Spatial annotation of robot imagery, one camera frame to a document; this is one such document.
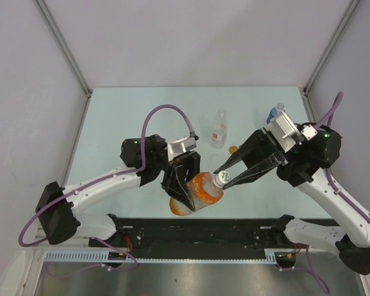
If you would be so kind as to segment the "clear water bottle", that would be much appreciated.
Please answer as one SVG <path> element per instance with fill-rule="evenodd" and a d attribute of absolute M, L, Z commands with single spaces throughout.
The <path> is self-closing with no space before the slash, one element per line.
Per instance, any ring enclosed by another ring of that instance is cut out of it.
<path fill-rule="evenodd" d="M 212 146 L 222 148 L 228 134 L 227 115 L 225 109 L 219 109 L 212 124 Z"/>

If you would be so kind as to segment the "white green-printed bottle cap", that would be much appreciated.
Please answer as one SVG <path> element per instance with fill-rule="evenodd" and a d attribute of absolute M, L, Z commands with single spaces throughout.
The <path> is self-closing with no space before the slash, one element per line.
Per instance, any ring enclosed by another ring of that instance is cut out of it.
<path fill-rule="evenodd" d="M 227 171 L 220 171 L 213 175 L 212 182 L 218 188 L 224 188 L 231 180 L 231 175 Z"/>

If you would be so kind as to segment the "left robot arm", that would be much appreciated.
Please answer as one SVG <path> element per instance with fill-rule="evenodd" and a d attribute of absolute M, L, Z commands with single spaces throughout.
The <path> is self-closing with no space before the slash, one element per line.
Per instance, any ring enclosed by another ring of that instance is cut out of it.
<path fill-rule="evenodd" d="M 106 174 L 71 186 L 48 184 L 36 207 L 41 227 L 51 245 L 73 237 L 98 237 L 115 247 L 124 239 L 120 220 L 113 214 L 96 216 L 85 211 L 112 194 L 144 186 L 163 173 L 162 189 L 190 211 L 195 203 L 187 183 L 200 171 L 195 135 L 166 142 L 155 134 L 145 140 L 126 139 L 120 158 L 125 164 Z"/>

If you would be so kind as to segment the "orange drink bottle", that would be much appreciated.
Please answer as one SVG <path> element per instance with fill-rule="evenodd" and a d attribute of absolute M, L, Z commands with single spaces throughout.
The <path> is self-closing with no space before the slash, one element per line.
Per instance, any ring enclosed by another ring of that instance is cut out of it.
<path fill-rule="evenodd" d="M 212 173 L 201 172 L 192 180 L 192 188 L 195 193 L 196 212 L 217 203 L 224 195 L 223 188 L 216 187 L 213 182 Z M 172 197 L 169 202 L 172 212 Z M 178 216 L 187 216 L 192 213 L 173 213 Z"/>

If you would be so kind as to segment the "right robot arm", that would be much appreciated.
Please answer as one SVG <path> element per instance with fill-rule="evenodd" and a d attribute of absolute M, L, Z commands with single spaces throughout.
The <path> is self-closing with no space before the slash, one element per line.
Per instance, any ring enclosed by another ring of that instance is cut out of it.
<path fill-rule="evenodd" d="M 311 197 L 337 223 L 321 226 L 284 215 L 273 225 L 278 247 L 290 243 L 310 245 L 337 255 L 352 271 L 370 274 L 370 211 L 332 177 L 330 167 L 340 155 L 341 136 L 326 125 L 297 125 L 273 120 L 255 131 L 215 170 L 219 173 L 238 162 L 247 167 L 225 189 L 253 183 L 271 170 Z"/>

